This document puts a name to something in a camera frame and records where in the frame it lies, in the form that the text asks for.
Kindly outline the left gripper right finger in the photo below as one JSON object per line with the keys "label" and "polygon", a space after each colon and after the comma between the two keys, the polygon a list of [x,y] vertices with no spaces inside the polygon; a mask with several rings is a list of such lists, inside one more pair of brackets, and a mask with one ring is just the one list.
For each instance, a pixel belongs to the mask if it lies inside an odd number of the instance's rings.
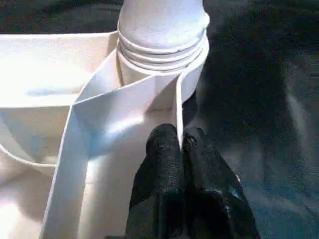
{"label": "left gripper right finger", "polygon": [[182,149],[190,238],[260,238],[241,184],[210,137],[199,127],[188,128]]}

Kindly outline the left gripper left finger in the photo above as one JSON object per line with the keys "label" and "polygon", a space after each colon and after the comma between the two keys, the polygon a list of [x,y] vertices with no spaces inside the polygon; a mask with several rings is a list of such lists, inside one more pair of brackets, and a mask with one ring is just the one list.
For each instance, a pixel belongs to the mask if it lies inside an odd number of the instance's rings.
{"label": "left gripper left finger", "polygon": [[172,124],[155,127],[137,170],[125,229],[127,239],[185,237],[183,159]]}

